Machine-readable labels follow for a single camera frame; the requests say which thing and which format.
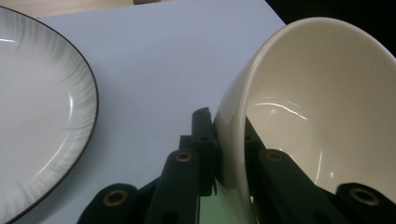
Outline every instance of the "plate rim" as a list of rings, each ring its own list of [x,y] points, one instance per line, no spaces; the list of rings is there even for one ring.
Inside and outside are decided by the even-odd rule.
[[[92,68],[90,66],[90,64],[88,63],[87,59],[84,57],[84,55],[81,53],[81,51],[69,40],[67,39],[64,35],[62,35],[61,33],[59,33],[58,31],[56,31],[55,29],[53,29],[52,27],[48,26],[46,23],[39,21],[36,18],[33,18],[29,15],[26,15],[22,12],[19,12],[15,9],[9,8],[9,7],[4,7],[4,6],[0,6],[0,8],[5,9],[10,11],[11,13],[16,13],[19,14],[20,16],[24,17],[26,20],[31,20],[33,22],[38,22],[38,24],[40,24],[41,26],[44,27],[44,29],[49,29],[50,31],[52,31],[55,35],[59,36],[61,39],[65,40],[66,43],[68,45],[70,45],[70,47],[72,49],[74,49],[77,54],[79,55],[79,57],[81,57],[81,59],[83,60],[83,62],[87,65],[90,74],[91,74],[91,78],[92,78],[92,84],[94,86],[94,90],[95,90],[95,100],[96,100],[96,104],[95,104],[95,112],[94,112],[94,118],[93,118],[93,122],[92,122],[92,126],[91,126],[91,130],[90,130],[90,134],[88,135],[88,138],[84,144],[84,146],[82,147],[81,151],[78,153],[77,157],[74,159],[73,163],[70,165],[70,167],[67,168],[67,170],[65,171],[64,174],[62,174],[62,176],[56,180],[56,183],[53,184],[44,194],[42,194],[38,199],[35,200],[34,203],[31,203],[29,206],[27,206],[26,208],[22,208],[20,209],[20,211],[17,211],[17,215],[15,215],[12,219],[7,220],[6,223],[13,223],[15,221],[17,221],[19,218],[23,217],[26,213],[28,213],[29,211],[31,211],[34,207],[36,207],[39,203],[41,203],[45,198],[47,198],[67,177],[68,175],[72,172],[72,170],[74,169],[74,167],[76,166],[76,164],[79,162],[80,158],[83,156],[86,148],[88,147],[89,143],[91,142],[94,130],[96,128],[96,124],[97,124],[97,120],[98,120],[98,114],[99,114],[99,90],[98,90],[98,85],[97,85],[97,81],[96,81],[96,77],[92,71]]]

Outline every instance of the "table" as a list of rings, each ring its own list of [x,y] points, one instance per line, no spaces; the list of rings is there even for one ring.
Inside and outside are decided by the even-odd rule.
[[[191,113],[209,107],[214,115],[233,79],[284,26],[263,0],[175,0],[40,20],[92,67],[99,116],[80,161],[19,224],[76,223],[100,189],[141,188],[158,177],[178,138],[190,134]],[[202,223],[227,223],[202,213]]]

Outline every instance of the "brass insert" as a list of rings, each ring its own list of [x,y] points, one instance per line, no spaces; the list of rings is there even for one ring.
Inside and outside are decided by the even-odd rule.
[[[379,205],[379,199],[369,190],[354,188],[349,191],[353,199],[371,206]]]
[[[192,159],[192,155],[188,152],[180,152],[175,156],[177,161],[190,161]]]
[[[128,192],[124,189],[116,189],[109,192],[103,199],[103,203],[108,207],[118,206],[126,201]]]

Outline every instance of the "bowl rim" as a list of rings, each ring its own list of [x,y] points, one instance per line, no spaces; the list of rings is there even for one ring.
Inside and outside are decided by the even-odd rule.
[[[234,175],[233,177],[233,180],[235,181],[234,184],[236,185],[240,193],[240,197],[241,197],[240,207],[249,207],[250,215],[247,214],[247,218],[251,216],[255,216],[248,190],[248,178],[246,175],[245,147],[244,147],[245,125],[246,125],[246,116],[248,110],[247,109],[248,98],[251,94],[253,81],[258,74],[260,64],[262,63],[262,61],[264,60],[270,49],[277,44],[281,36],[293,32],[295,29],[298,29],[302,26],[318,24],[318,23],[344,26],[347,29],[349,29],[350,32],[355,32],[360,34],[362,38],[366,38],[368,41],[373,43],[374,46],[376,46],[377,48],[381,48],[385,53],[388,54],[388,56],[390,56],[396,62],[394,56],[378,40],[376,40],[371,35],[363,31],[361,28],[352,25],[346,21],[340,21],[333,18],[312,17],[312,18],[306,18],[306,19],[294,21],[284,26],[280,30],[278,30],[263,43],[263,45],[259,48],[256,54],[247,64],[247,67],[245,68],[244,72],[239,76],[239,77],[242,76],[243,78],[242,79],[238,78],[239,80],[242,80],[243,83],[239,84],[241,85],[240,95],[238,96],[239,102],[237,102],[236,104],[237,110],[233,115],[234,118],[233,124],[231,124],[231,128],[233,129],[232,134],[234,137],[233,151],[231,153],[233,154],[232,163],[235,166],[233,168],[234,172],[232,173],[232,175]]]

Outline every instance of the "ceramic bowl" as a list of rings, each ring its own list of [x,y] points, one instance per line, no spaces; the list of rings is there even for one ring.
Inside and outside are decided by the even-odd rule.
[[[219,196],[232,223],[256,223],[245,170],[246,116],[318,186],[378,189],[396,202],[396,60],[343,21],[291,23],[259,49],[215,117]]]

